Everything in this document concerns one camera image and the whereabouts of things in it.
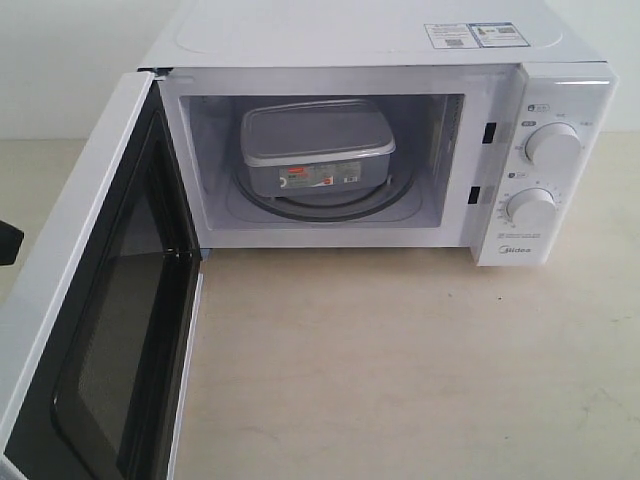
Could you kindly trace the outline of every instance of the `midea logo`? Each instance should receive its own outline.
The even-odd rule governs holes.
[[[531,252],[530,248],[513,248],[509,245],[502,245],[498,249],[498,253],[529,253]]]

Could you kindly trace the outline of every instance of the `countertop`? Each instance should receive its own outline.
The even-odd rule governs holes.
[[[26,230],[82,142],[0,142]],[[640,478],[640,134],[603,134],[549,262],[214,251],[176,478]]]

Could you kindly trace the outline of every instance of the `microwave top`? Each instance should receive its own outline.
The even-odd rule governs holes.
[[[542,0],[186,0],[141,67],[602,60]]]

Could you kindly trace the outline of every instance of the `food container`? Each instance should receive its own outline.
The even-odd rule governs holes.
[[[396,148],[382,112],[361,99],[252,110],[242,119],[240,143],[251,187],[264,197],[378,186]]]

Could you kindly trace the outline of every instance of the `qr code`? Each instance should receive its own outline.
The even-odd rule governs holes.
[[[464,42],[459,38],[447,38],[445,39],[447,47],[464,47]]]

